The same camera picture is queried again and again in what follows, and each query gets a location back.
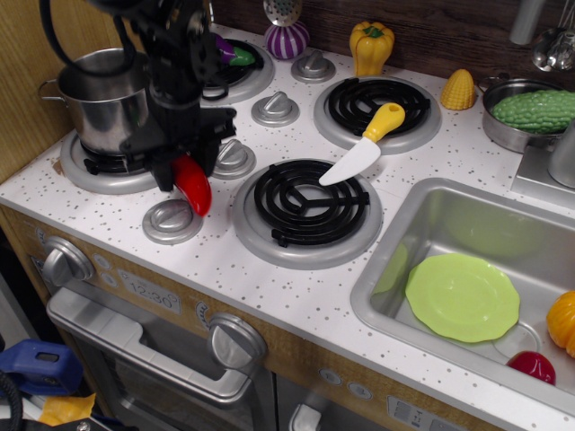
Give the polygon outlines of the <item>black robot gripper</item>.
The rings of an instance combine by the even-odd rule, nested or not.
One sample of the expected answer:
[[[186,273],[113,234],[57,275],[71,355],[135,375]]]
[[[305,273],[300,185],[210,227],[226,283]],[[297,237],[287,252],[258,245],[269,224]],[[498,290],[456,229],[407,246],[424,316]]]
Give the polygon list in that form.
[[[151,172],[163,192],[173,190],[171,162],[189,155],[210,177],[215,169],[222,141],[235,135],[236,110],[231,107],[189,105],[162,106],[148,103],[149,115],[142,126],[119,145],[129,172]]]

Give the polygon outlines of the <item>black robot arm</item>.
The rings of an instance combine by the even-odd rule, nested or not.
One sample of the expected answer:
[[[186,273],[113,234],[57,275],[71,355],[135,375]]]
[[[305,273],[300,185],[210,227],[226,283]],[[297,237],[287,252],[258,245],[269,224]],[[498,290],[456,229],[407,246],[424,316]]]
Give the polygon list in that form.
[[[162,191],[176,183],[178,159],[191,160],[204,176],[214,170],[221,140],[235,132],[235,111],[203,108],[206,82],[221,64],[214,34],[200,1],[95,1],[113,18],[122,42],[119,60],[109,66],[88,66],[83,74],[111,80],[131,72],[137,51],[130,27],[146,53],[144,92],[148,114],[119,150],[129,164],[149,171]]]

